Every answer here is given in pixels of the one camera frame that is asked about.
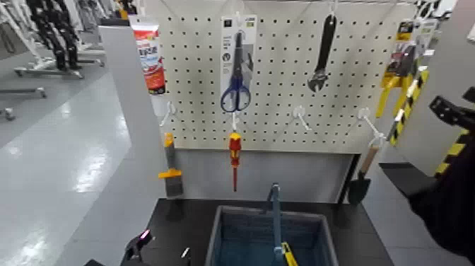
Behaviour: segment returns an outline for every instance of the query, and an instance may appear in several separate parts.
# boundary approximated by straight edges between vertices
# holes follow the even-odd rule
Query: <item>wooden brush handle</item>
[[[376,156],[377,151],[379,150],[379,146],[372,145],[370,147],[370,150],[368,152],[368,155],[366,155],[365,161],[363,162],[363,165],[361,166],[360,172],[366,173],[368,172],[368,169],[373,162],[373,159]]]

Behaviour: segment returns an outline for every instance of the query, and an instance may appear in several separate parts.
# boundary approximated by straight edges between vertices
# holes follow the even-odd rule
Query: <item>metal hook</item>
[[[330,4],[330,16],[332,16],[332,18],[335,17],[335,11],[336,11],[337,6],[338,6],[338,0],[334,0],[333,5]]]
[[[305,116],[305,108],[303,106],[298,106],[293,110],[293,118],[298,118],[302,122],[302,126],[305,128],[305,130],[310,131],[312,130],[306,123],[306,121],[303,119]]]
[[[236,132],[238,130],[238,123],[240,122],[240,119],[238,117],[239,111],[235,111],[231,113],[231,127],[233,128],[233,131]]]
[[[379,140],[379,147],[382,147],[382,145],[384,144],[384,141],[386,140],[386,136],[384,135],[384,133],[379,132],[377,128],[372,124],[372,122],[368,118],[369,115],[370,115],[370,108],[361,108],[358,111],[358,119],[365,120],[368,123],[368,125],[370,125],[371,129],[373,130],[374,137],[373,139],[371,139],[368,146],[372,146],[375,143],[375,141]]]
[[[160,122],[160,126],[163,127],[165,125],[165,123],[167,122],[168,117],[170,116],[170,114],[174,115],[176,112],[177,112],[177,108],[175,108],[175,106],[173,105],[173,103],[171,101],[168,101],[167,102],[167,113],[165,114],[165,117],[163,117],[162,122]]]

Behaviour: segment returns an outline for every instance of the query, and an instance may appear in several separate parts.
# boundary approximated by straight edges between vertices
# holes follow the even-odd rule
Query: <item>black wrench handle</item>
[[[333,36],[336,29],[336,16],[328,15],[325,19],[323,27],[322,43],[320,44],[320,54],[318,56],[318,64],[315,71],[324,69],[327,66],[328,56],[330,55],[330,48],[332,48]]]

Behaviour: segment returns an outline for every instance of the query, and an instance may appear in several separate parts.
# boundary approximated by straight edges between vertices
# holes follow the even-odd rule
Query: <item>scissors packaging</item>
[[[256,15],[221,18],[220,100],[226,112],[250,104],[256,35]]]

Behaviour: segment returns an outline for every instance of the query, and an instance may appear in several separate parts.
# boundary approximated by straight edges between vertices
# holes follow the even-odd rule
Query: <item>yellow tool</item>
[[[298,263],[295,260],[295,257],[293,257],[291,247],[288,245],[287,242],[282,242],[282,249],[283,249],[283,254],[286,256],[287,265],[298,266]]]
[[[177,169],[173,134],[165,133],[165,155],[167,156],[168,171],[159,173],[159,178],[165,178],[167,198],[183,195],[182,171]]]
[[[387,80],[386,78],[383,79],[382,82],[382,93],[380,96],[380,102],[377,106],[376,117],[381,117],[386,106],[387,98],[389,97],[389,92],[393,88],[401,88],[401,93],[399,94],[399,98],[397,99],[396,105],[393,109],[393,116],[396,116],[401,106],[406,101],[406,94],[407,89],[412,83],[412,74],[411,71],[414,70],[414,58],[416,55],[416,46],[409,45],[405,50],[404,53],[401,55],[401,59],[397,64],[397,69],[395,75]]]

